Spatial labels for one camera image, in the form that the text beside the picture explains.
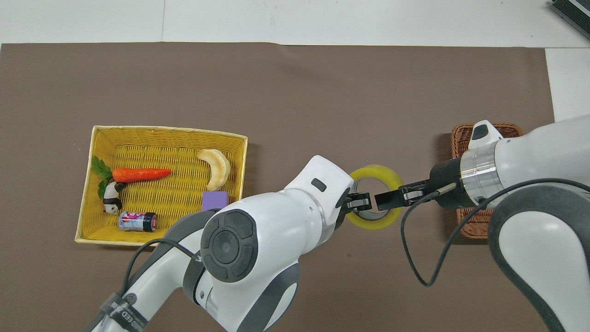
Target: brown wicker basket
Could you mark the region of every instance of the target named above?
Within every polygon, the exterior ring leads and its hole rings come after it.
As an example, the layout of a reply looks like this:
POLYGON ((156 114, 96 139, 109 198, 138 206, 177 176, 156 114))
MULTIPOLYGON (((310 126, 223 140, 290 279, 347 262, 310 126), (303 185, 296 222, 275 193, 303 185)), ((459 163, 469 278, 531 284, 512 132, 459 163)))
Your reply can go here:
MULTIPOLYGON (((496 129, 505 138, 512 138, 522 136, 522 129, 512 123, 492 123, 496 129)), ((473 131, 473 125, 475 123, 463 123, 453 128, 451 133, 451 153, 453 158, 457 158, 463 155, 469 145, 471 139, 471 133, 473 131)), ((466 215, 471 212, 473 208, 458 209, 457 210, 457 223, 460 223, 466 215)), ((461 234, 465 237, 472 239, 487 239, 487 224, 490 221, 490 217, 493 209, 479 211, 478 213, 469 220, 465 226, 461 229, 461 234)))

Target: purple cube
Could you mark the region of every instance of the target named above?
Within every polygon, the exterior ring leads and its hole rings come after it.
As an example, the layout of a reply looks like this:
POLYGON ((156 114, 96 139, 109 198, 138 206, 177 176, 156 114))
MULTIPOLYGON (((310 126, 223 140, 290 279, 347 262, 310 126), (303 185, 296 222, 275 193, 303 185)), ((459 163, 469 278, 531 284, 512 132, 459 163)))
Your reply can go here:
POLYGON ((227 191, 204 191, 201 211, 223 209, 230 203, 227 191))

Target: orange carrot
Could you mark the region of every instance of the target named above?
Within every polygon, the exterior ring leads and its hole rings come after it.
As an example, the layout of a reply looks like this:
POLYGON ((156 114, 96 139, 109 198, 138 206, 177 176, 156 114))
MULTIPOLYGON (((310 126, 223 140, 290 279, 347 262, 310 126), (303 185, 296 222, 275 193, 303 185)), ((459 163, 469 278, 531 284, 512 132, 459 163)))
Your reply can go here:
POLYGON ((171 172, 165 168, 115 168, 112 174, 115 181, 128 183, 163 178, 171 172))

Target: carrot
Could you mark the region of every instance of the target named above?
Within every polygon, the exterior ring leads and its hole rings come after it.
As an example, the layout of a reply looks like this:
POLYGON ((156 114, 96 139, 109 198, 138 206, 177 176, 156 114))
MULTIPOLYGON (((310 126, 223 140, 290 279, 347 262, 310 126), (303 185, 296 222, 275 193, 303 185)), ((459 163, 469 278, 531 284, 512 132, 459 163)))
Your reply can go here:
POLYGON ((146 180, 156 180, 167 177, 172 173, 166 168, 115 168, 113 170, 113 179, 117 182, 136 182, 146 180))
POLYGON ((91 169, 96 172, 99 177, 105 179, 103 187, 109 183, 111 179, 122 182, 136 182, 136 181, 147 181, 147 180, 156 180, 159 178, 166 177, 172 173, 171 170, 167 170, 166 168, 115 168, 111 171, 110 167, 108 167, 104 161, 98 159, 98 157, 93 156, 91 161, 91 169))

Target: yellow ring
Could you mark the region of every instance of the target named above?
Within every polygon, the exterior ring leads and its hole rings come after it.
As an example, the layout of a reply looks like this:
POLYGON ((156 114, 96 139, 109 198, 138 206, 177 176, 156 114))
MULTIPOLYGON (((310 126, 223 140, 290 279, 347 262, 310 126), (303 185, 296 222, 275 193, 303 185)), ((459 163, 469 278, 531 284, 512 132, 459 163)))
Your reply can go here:
MULTIPOLYGON (((362 178, 372 177, 372 178, 375 178, 375 179, 385 183, 385 185, 387 185, 389 190, 396 190, 397 188, 399 188, 401 185, 404 184, 402 182, 402 180, 399 178, 399 176, 394 171, 392 171, 391 169, 389 169, 385 166, 381 166, 381 165, 365 166, 363 168, 360 168, 360 169, 352 172, 350 174, 350 177, 352 177, 352 179, 355 182, 359 181, 362 178)), ((382 229, 384 227, 387 227, 391 223, 393 223, 395 221, 395 219, 398 218, 401 210, 402 210, 401 207, 390 210, 389 213, 385 217, 383 217, 382 219, 379 219, 379 220, 375 220, 375 221, 365 220, 365 219, 357 216, 356 214, 354 214, 354 212, 350 212, 349 214, 346 215, 346 217, 348 218, 348 220, 350 220, 351 223, 353 223, 361 228, 377 230, 377 229, 382 229)))

